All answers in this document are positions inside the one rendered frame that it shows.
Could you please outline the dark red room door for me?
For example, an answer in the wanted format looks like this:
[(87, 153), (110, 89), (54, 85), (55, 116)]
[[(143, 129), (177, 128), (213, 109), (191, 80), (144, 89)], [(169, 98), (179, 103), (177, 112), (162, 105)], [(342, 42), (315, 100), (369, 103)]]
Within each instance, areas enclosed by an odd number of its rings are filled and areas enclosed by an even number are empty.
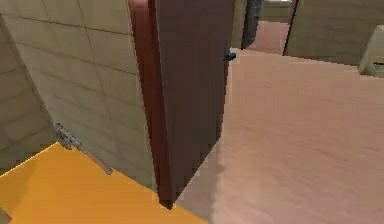
[(222, 133), (234, 0), (127, 0), (159, 203), (171, 209)]

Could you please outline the pale beige cabinet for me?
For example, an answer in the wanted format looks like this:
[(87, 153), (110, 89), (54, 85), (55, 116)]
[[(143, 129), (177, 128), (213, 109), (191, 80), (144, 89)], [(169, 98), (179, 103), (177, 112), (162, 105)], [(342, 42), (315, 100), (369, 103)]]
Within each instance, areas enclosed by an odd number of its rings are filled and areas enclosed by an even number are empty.
[(384, 78), (384, 25), (377, 25), (358, 66), (361, 75)]

